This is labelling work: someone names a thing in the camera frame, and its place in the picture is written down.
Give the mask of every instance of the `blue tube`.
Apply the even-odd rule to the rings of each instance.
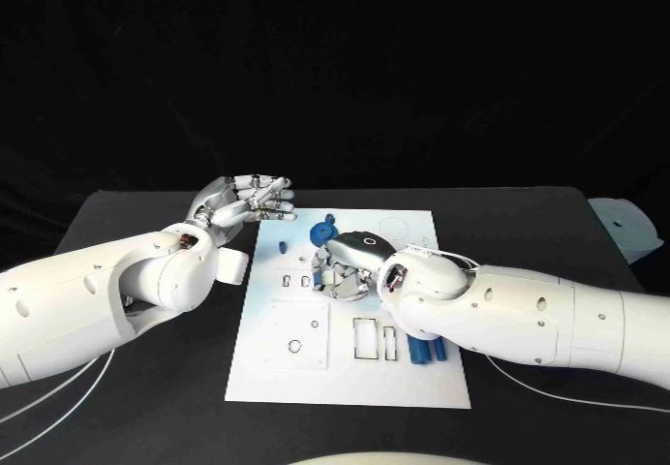
[[[410,359],[416,365],[424,365],[432,361],[429,341],[423,341],[408,334]]]
[[[433,341],[433,347],[436,348],[436,358],[444,361],[447,359],[447,351],[444,350],[444,341],[442,337]]]

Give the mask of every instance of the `white paper sheet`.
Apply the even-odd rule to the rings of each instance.
[[[312,278],[310,263],[318,247],[310,242],[310,229],[325,221],[328,213],[335,215],[335,226],[341,233],[370,231],[387,238],[398,249],[408,243],[439,248],[430,211],[309,208],[299,209],[296,213],[295,222],[269,221],[262,224],[227,400],[469,409],[469,388],[456,344],[446,341],[447,361],[437,361],[433,357],[427,365],[414,365],[407,334],[388,312],[381,310],[375,291],[358,302],[341,302],[312,293],[312,281],[306,288],[302,285],[285,286],[286,275],[290,275],[295,284],[302,284],[303,276]],[[280,253],[282,241],[287,243],[289,249],[285,255]],[[273,325],[269,325],[282,317],[277,302],[289,304],[289,307],[282,304],[283,308],[292,308],[292,303],[308,303],[310,308],[312,303],[318,313],[323,312],[318,310],[322,305],[329,306],[326,369],[312,369],[316,368],[312,361],[303,368],[285,368],[299,365],[287,362],[292,360],[287,358],[292,355],[290,341],[283,340],[285,335],[279,336],[273,332]],[[377,319],[378,359],[357,359],[354,356],[355,318]],[[396,327],[397,361],[385,360],[384,356],[385,326]],[[287,331],[283,331],[287,335],[285,338],[292,338]],[[302,334],[296,337],[313,336],[305,332]],[[272,361],[277,359],[270,356],[276,350],[287,351],[282,354],[280,364]],[[321,356],[310,353],[310,357],[319,362]]]

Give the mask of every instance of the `rectangular slot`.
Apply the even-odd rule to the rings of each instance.
[[[384,359],[390,361],[398,360],[398,345],[396,341],[396,327],[384,327]]]
[[[354,356],[365,360],[377,360],[381,357],[375,318],[354,319]]]

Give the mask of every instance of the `robotic hand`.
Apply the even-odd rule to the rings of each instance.
[[[460,268],[447,258],[465,261]],[[338,276],[322,284],[322,266]],[[432,340],[518,363],[591,368],[670,388],[670,298],[613,291],[550,274],[483,265],[410,245],[396,251],[370,232],[319,249],[315,291],[364,298],[374,281],[396,322]]]
[[[220,177],[187,221],[162,232],[27,263],[0,274],[0,388],[55,375],[194,310],[214,281],[241,284],[244,222],[296,219],[283,177]]]

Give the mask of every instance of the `blue object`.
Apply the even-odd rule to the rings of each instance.
[[[444,361],[447,359],[447,351],[444,350],[444,341],[442,337],[433,340],[433,347],[436,348],[436,358]]]
[[[416,365],[424,365],[432,361],[429,341],[423,341],[408,334],[410,359]]]
[[[332,213],[326,215],[326,221],[323,223],[318,223],[310,230],[310,240],[312,243],[322,247],[336,236],[338,236],[338,228],[336,228],[336,217]]]

